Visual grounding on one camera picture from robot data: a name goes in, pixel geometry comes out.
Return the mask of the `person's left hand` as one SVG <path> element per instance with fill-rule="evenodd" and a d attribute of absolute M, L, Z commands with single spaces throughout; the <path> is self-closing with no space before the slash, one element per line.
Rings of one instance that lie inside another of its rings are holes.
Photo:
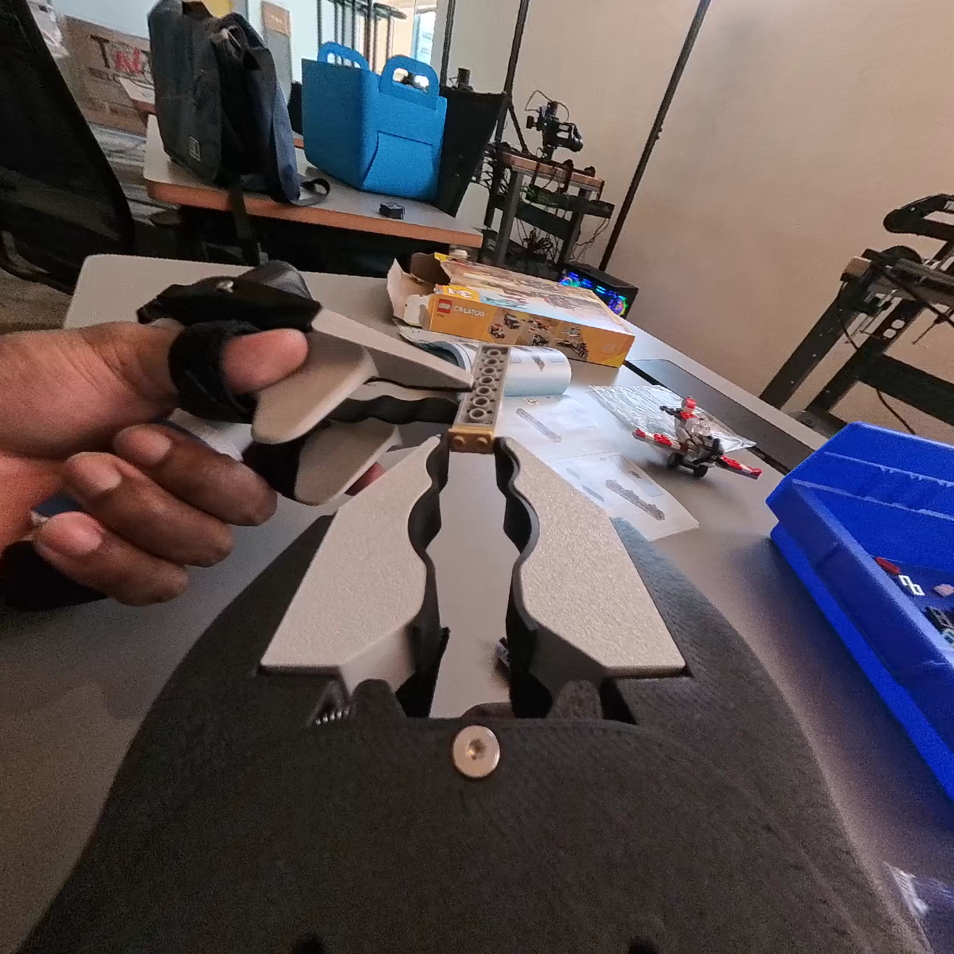
<path fill-rule="evenodd" d="M 66 578 L 145 606 L 272 517 L 263 478 L 159 423 L 178 405 L 175 338 L 125 322 L 2 336 L 2 549 L 30 537 Z"/>

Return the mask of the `black office chair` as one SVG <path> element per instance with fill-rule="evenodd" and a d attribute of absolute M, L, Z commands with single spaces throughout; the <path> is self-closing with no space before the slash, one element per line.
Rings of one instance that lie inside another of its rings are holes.
<path fill-rule="evenodd" d="M 1 3 L 2 270 L 74 292 L 85 260 L 133 255 L 134 218 L 25 1 Z"/>

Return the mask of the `red grey brick plane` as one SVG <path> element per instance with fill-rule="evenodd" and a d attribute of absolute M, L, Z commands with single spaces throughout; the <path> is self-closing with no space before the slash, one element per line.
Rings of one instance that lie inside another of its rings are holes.
<path fill-rule="evenodd" d="M 631 430 L 638 441 L 667 451 L 666 467 L 686 470 L 701 479 L 718 469 L 757 480 L 761 468 L 754 468 L 734 457 L 755 447 L 755 442 L 735 433 L 693 398 L 684 398 L 676 406 L 662 404 L 655 415 L 644 416 Z"/>

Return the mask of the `black tripod pole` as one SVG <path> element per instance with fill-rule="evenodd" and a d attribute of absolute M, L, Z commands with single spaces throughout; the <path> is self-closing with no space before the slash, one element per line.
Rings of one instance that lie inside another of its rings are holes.
<path fill-rule="evenodd" d="M 517 64 L 529 2 L 481 1 L 471 4 L 470 66 L 477 107 L 480 158 L 475 180 L 495 195 L 496 148 L 513 105 Z"/>

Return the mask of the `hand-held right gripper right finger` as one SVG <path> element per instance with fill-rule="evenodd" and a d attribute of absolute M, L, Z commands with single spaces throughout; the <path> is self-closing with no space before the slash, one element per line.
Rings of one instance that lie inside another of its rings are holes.
<path fill-rule="evenodd" d="M 517 551 L 506 639 L 510 705 L 539 718 L 567 685 L 666 679 L 687 664 L 613 520 L 529 449 L 495 441 Z"/>

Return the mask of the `wood-edged grey table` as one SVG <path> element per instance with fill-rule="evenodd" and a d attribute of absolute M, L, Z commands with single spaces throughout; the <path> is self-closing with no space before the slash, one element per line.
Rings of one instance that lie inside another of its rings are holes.
<path fill-rule="evenodd" d="M 143 175 L 151 199 L 203 210 L 229 210 L 226 190 L 201 182 L 165 153 L 154 115 L 148 118 Z M 254 218 L 297 221 L 439 245 L 479 249 L 483 244 L 483 235 L 465 221 L 421 201 L 400 199 L 403 218 L 388 219 L 379 211 L 380 205 L 387 200 L 391 197 L 364 193 L 335 179 L 331 179 L 328 196 L 316 205 L 283 204 L 252 192 L 246 192 L 244 199 L 247 212 Z"/>

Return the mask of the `instruction booklet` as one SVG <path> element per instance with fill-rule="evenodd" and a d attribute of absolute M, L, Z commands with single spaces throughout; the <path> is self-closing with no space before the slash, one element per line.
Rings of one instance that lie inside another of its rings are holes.
<path fill-rule="evenodd" d="M 539 345 L 513 344 L 496 437 L 517 441 L 567 483 L 626 520 L 650 541 L 698 528 L 689 510 L 657 483 L 624 425 L 590 390 L 571 384 L 569 359 Z"/>

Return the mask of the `yellow toy set box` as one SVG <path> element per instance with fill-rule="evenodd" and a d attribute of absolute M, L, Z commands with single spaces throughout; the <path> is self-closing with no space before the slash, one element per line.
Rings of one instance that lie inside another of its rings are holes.
<path fill-rule="evenodd" d="M 406 325 L 487 343 L 551 347 L 570 360 L 618 368 L 636 328 L 596 293 L 473 261 L 461 253 L 394 260 L 387 289 Z"/>

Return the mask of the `black light stand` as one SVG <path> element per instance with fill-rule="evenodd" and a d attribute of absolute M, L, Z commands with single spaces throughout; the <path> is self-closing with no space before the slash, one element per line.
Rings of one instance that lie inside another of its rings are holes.
<path fill-rule="evenodd" d="M 648 133 L 646 142 L 636 163 L 636 168 L 626 189 L 625 196 L 617 209 L 613 230 L 605 246 L 599 264 L 600 269 L 603 271 L 609 270 L 616 246 L 619 243 L 628 216 L 633 207 L 636 198 L 636 192 L 642 183 L 645 173 L 647 172 L 652 153 L 662 135 L 665 121 L 672 108 L 676 92 L 683 78 L 694 47 L 698 41 L 698 35 L 702 30 L 702 25 L 704 24 L 712 3 L 712 1 L 698 2 L 693 19 L 690 22 L 689 29 L 686 32 L 684 41 L 667 82 L 662 100 L 657 108 L 654 119 L 650 126 L 650 131 Z"/>

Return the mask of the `scattered grey red brick pieces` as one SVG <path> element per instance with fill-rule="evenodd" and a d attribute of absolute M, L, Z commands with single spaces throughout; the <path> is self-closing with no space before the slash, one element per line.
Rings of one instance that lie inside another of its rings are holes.
<path fill-rule="evenodd" d="M 900 564 L 882 556 L 875 556 L 873 560 L 893 581 L 918 617 L 932 627 L 937 638 L 948 650 L 952 650 L 952 574 L 945 574 L 928 566 Z"/>

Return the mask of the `brown cardboard box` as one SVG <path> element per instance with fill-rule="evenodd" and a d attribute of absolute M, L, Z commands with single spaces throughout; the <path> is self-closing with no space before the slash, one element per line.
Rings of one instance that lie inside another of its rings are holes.
<path fill-rule="evenodd" d="M 156 108 L 149 41 L 64 14 L 58 22 L 84 118 L 90 125 L 145 135 Z"/>

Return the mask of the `grey and tan brick beam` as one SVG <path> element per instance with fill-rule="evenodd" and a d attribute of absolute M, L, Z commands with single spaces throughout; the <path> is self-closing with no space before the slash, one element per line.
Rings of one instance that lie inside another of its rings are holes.
<path fill-rule="evenodd" d="M 451 453 L 491 454 L 505 398 L 512 348 L 487 343 L 471 362 L 473 387 L 459 399 L 455 419 L 447 432 Z"/>

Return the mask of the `blue plastic storage bin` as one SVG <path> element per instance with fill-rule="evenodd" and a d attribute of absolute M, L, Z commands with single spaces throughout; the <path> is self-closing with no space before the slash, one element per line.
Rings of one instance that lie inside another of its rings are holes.
<path fill-rule="evenodd" d="M 949 796 L 953 648 L 875 556 L 952 574 L 953 447 L 850 423 L 767 498 L 771 538 Z"/>

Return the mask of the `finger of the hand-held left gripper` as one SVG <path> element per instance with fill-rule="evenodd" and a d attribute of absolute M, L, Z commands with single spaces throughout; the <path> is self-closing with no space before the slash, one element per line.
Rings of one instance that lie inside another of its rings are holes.
<path fill-rule="evenodd" d="M 287 444 L 322 423 L 449 423 L 471 372 L 338 313 L 322 310 L 303 365 L 257 395 L 252 437 Z"/>
<path fill-rule="evenodd" d="M 399 428 L 411 423 L 452 423 L 455 393 L 360 393 L 346 399 L 304 440 L 293 481 L 293 499 L 323 506 L 346 494 L 366 471 L 399 445 Z"/>

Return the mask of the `black fabric flag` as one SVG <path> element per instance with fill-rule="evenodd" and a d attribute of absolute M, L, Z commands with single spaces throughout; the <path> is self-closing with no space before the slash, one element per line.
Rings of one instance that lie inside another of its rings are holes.
<path fill-rule="evenodd" d="M 464 67 L 458 68 L 452 83 L 441 87 L 441 96 L 447 102 L 447 114 L 434 204 L 455 217 L 471 182 L 483 169 L 486 149 L 505 115 L 507 97 L 474 90 L 471 71 Z"/>

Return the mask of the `black equipment rack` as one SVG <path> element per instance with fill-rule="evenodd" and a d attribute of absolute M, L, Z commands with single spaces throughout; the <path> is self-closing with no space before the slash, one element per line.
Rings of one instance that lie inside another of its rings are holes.
<path fill-rule="evenodd" d="M 603 198 L 603 180 L 570 160 L 489 147 L 475 182 L 487 191 L 484 264 L 556 278 L 578 245 L 588 249 L 614 217 L 614 204 Z"/>

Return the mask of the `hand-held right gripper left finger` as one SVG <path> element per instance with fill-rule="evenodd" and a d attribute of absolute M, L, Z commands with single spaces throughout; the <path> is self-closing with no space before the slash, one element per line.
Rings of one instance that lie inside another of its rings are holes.
<path fill-rule="evenodd" d="M 332 519 L 260 667 L 317 675 L 351 698 L 386 683 L 405 714 L 428 717 L 447 648 L 428 548 L 442 527 L 449 451 L 433 437 Z"/>

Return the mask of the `blue felt tote bag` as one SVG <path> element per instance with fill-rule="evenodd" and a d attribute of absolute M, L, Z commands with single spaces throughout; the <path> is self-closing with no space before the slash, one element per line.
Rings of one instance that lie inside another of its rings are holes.
<path fill-rule="evenodd" d="M 334 42 L 317 57 L 302 65 L 309 163 L 363 192 L 433 203 L 447 116 L 433 67 L 396 54 L 378 74 Z"/>

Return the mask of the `dark blue backpack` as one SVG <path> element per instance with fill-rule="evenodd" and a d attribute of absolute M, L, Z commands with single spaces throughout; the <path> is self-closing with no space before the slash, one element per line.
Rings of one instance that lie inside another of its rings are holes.
<path fill-rule="evenodd" d="M 167 155 L 244 207 L 254 192 L 280 204 L 323 202 L 330 185 L 299 173 L 275 61 L 239 13 L 163 1 L 148 16 L 155 109 Z"/>

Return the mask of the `black metal frame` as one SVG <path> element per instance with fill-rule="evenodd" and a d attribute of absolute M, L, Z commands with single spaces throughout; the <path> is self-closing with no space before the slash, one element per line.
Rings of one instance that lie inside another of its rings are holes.
<path fill-rule="evenodd" d="M 891 357 L 889 348 L 922 316 L 931 322 L 924 333 L 952 328 L 953 196 L 922 197 L 890 211 L 883 220 L 895 236 L 930 239 L 939 244 L 932 256 L 895 245 L 867 249 L 843 268 L 838 293 L 812 329 L 760 393 L 760 399 L 781 409 L 805 384 L 823 359 L 840 343 L 851 356 L 802 412 L 811 423 L 841 426 L 833 409 L 851 389 L 873 390 L 878 402 L 909 433 L 907 423 L 889 399 L 952 425 L 952 383 Z"/>

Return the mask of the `clear plastic bag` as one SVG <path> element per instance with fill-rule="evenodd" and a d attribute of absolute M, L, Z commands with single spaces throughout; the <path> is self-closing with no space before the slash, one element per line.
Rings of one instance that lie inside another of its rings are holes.
<path fill-rule="evenodd" d="M 645 415 L 655 415 L 662 404 L 676 406 L 683 399 L 674 391 L 663 386 L 593 387 L 590 389 L 594 398 L 606 410 L 611 412 L 618 421 L 624 423 L 629 430 L 632 430 L 632 427 Z M 722 422 L 713 413 L 709 413 Z M 748 438 L 736 432 L 727 423 L 722 423 L 735 433 Z"/>

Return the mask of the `computer with coloured lights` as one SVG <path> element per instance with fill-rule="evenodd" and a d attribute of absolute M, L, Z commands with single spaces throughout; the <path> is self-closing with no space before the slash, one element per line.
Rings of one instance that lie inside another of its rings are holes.
<path fill-rule="evenodd" d="M 588 289 L 621 318 L 627 318 L 639 294 L 637 286 L 621 280 L 595 266 L 568 261 L 564 264 L 559 283 L 567 287 Z"/>

